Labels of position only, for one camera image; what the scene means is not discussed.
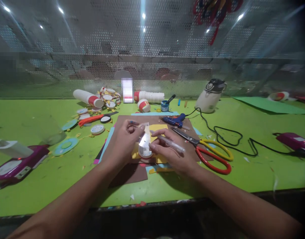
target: yellow scissor handle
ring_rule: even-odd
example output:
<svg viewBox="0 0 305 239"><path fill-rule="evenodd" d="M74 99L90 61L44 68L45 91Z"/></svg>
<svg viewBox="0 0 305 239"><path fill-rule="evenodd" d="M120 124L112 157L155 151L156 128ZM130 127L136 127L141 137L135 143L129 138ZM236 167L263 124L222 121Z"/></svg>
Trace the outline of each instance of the yellow scissor handle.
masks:
<svg viewBox="0 0 305 239"><path fill-rule="evenodd" d="M228 154L228 156L220 153L219 151L215 150L213 147L211 147L210 145L208 145L208 143L214 144L218 147L220 147L221 149L224 150L224 152L226 152ZM216 141L212 141L209 139L200 139L200 144L203 144L205 147L207 147L208 149L210 149L213 153L215 153L216 155L218 155L219 157L229 160L229 161L233 161L234 157L233 154L226 148L224 147L222 144L216 142Z"/></svg>

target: black power cord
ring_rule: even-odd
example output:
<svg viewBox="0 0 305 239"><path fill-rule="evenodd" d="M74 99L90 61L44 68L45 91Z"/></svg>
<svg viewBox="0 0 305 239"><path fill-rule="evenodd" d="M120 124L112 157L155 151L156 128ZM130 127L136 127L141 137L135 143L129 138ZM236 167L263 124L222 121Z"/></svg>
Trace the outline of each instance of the black power cord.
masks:
<svg viewBox="0 0 305 239"><path fill-rule="evenodd" d="M235 130L231 130L231 129L227 129L227 128L222 128L222 127L219 127L219 126L214 126L213 129L211 129L211 128L209 127L209 125L208 125L208 121L203 117L203 115L202 115L202 113L201 113L201 109L200 109L199 107L196 108L194 111L192 111L190 114L186 115L186 117L189 116L189 115L191 115L191 114L193 114L195 111L198 111L198 112L200 113L202 119L205 120L208 129L211 130L214 134L216 134L216 140L217 140L217 142L220 143L220 144L222 144L222 145L225 146L225 147L234 149L234 150L239 151L240 153L243 153L243 154L248 155L248 156L256 157L256 156L259 154L259 152L258 152L258 150L256 149L254 143L257 143L257 144L259 144L259 145L261 145L261 146L264 146L264 147L266 147L267 149L272 150L272 151L274 151L274 152L276 152L276 153L279 153L279 154L291 155L291 156L298 156L297 153L296 153L295 151L293 151L293 152L288 152L288 153L280 152L280 151L277 151L277 150L275 150L275 149L272 149L272 148L270 148L270 147L268 147L268 146L266 146L266 145L264 145L264 144L262 144L262 143L260 143L260 142L258 142L258 141L256 141L256 140L254 140L254 139L252 139L252 138L249 138L248 141L249 141L250 147L252 148L254 154L250 154L250 153L243 152L243 151L240 150L240 149L237 149L237 148L232 147L232 146L238 146L238 145L240 144L240 140L243 138L243 135L242 135L240 132L235 131ZM237 142L236 144L233 144L233 143L230 143L230 142L226 141L226 140L218 133L218 131L217 131L216 129L223 129L223 130L226 130L226 131L229 131L229 132L233 132L233 133L238 134L238 135L240 136L239 139L238 139L238 142ZM228 145L219 142L219 138L221 138L221 139L222 139L225 143L227 143Z"/></svg>

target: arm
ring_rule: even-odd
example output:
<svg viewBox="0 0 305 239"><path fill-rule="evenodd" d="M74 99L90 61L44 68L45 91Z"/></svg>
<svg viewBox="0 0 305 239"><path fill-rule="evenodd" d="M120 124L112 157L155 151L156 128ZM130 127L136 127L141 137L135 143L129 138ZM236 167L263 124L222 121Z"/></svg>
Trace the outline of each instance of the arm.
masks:
<svg viewBox="0 0 305 239"><path fill-rule="evenodd" d="M167 129L158 130L152 136L159 134L184 146L182 138ZM196 181L251 238L294 238L299 233L302 226L290 215L200 167L189 155L179 154L159 139L152 142L150 148L167 157L178 174Z"/></svg>
<svg viewBox="0 0 305 239"><path fill-rule="evenodd" d="M109 157L82 177L65 193L32 216L8 239L11 238L65 238L74 231L87 213L94 199L100 196L118 172L127 164L134 144L144 128L129 127L125 121L115 142L118 152Z"/></svg>

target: hand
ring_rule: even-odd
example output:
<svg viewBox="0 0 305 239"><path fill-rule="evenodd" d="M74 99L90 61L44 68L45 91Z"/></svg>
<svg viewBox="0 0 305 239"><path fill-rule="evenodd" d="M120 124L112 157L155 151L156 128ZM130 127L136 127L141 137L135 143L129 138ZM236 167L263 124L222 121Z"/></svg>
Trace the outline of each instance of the hand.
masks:
<svg viewBox="0 0 305 239"><path fill-rule="evenodd" d="M152 134L152 137L157 135L165 135L167 138L175 142L176 144L185 147L186 143L183 139L176 135L174 132L168 129L160 129ZM192 176L196 169L198 169L197 163L190 157L190 155L185 153L178 153L173 148L170 148L163 140L156 139L151 144L149 144L151 151L155 154L161 154L168 159L168 162L180 175Z"/></svg>
<svg viewBox="0 0 305 239"><path fill-rule="evenodd" d="M111 158L124 165L129 163L135 143L145 132L144 125L140 128L132 125L139 125L139 123L129 119L123 123L117 134L114 148L115 151L110 155Z"/></svg>

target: yellow paper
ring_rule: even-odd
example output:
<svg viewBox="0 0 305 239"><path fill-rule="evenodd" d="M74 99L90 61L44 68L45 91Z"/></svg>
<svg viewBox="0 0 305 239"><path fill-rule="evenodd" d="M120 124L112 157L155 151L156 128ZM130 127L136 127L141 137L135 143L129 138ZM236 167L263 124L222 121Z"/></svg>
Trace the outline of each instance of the yellow paper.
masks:
<svg viewBox="0 0 305 239"><path fill-rule="evenodd" d="M149 126L149 130L153 130L153 131L157 131L163 128L168 128L168 126L166 124L152 124ZM151 135L152 134L150 133L150 142L153 142L157 137L152 137ZM132 159L138 159L138 158L141 157L138 154L138 143L136 143L132 151ZM155 155L155 158L156 158L156 163L168 163L168 160L160 154Z"/></svg>

